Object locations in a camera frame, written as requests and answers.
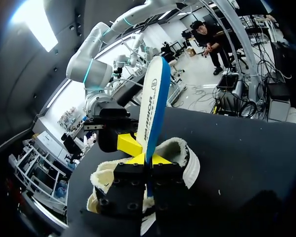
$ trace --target black pants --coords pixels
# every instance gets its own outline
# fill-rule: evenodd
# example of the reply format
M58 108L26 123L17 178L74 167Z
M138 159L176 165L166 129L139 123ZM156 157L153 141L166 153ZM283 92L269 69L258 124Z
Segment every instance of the black pants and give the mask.
M209 53L209 55L212 58L214 66L217 68L221 67L221 64L218 59L218 53L221 55L223 65L226 68L228 68L229 67L228 53L225 53L221 47L219 47L219 48L213 50L213 52Z

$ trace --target cardboard box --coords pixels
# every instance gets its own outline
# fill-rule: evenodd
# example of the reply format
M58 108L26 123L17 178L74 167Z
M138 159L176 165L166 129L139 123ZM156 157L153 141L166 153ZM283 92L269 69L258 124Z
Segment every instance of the cardboard box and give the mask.
M196 54L193 48L187 48L186 50L190 57L193 57Z

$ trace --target black shirt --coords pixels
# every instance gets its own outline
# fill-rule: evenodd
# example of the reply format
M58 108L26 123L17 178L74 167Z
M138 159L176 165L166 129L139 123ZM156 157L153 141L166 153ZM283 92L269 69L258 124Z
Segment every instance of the black shirt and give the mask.
M220 43L220 38L221 37L214 37L218 32L222 31L222 28L216 25L206 25L207 28L207 34L202 35L199 33L196 33L194 35L196 41L201 45L201 46L206 46L208 43L211 45L215 43Z

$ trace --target white wall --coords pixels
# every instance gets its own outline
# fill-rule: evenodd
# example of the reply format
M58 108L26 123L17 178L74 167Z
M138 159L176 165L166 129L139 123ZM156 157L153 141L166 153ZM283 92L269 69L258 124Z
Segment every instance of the white wall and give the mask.
M201 8L192 14L186 16L185 18L181 19L181 22L188 28L191 29L189 26L196 20L204 21L204 16L208 15L208 11L206 8Z
M38 119L33 128L33 132L41 133L47 131L59 144L63 145L61 136L64 134L65 130L57 121L60 119L61 115L71 107L76 107L82 112L84 95L83 83L71 81L50 106L45 116Z
M159 24L148 26L144 33L144 41L147 46L157 48L159 51L165 41L171 42L171 38Z
M168 22L168 23L162 24L161 28L171 38L171 42L175 42L175 41L178 41L179 43L184 42L184 38L182 37L181 33L182 31L185 31L187 27L183 24L182 21L177 20L174 22Z

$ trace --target bolt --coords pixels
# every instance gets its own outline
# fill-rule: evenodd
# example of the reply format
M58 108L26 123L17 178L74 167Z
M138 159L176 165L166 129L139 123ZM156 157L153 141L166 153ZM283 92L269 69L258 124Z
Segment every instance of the bolt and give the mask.
M100 206L108 206L109 205L109 200L103 198L100 200Z
M167 204L159 205L159 206L158 206L158 209L159 209L160 211L168 210L168 205L167 205Z
M138 204L135 202L132 202L127 205L127 209L130 211L136 211L138 209Z
M162 185L165 185L166 182L165 182L164 180L159 180L159 181L156 182L156 184L157 184L158 186L162 186Z
M178 179L178 180L176 181L177 184L182 184L183 182L184 182L183 179Z
M114 179L114 180L113 180L113 183L114 183L114 184L119 184L119 183L120 183L120 179Z
M139 181L138 181L138 180L134 180L134 181L132 181L132 185L133 185L133 186L137 186L137 185L139 185Z

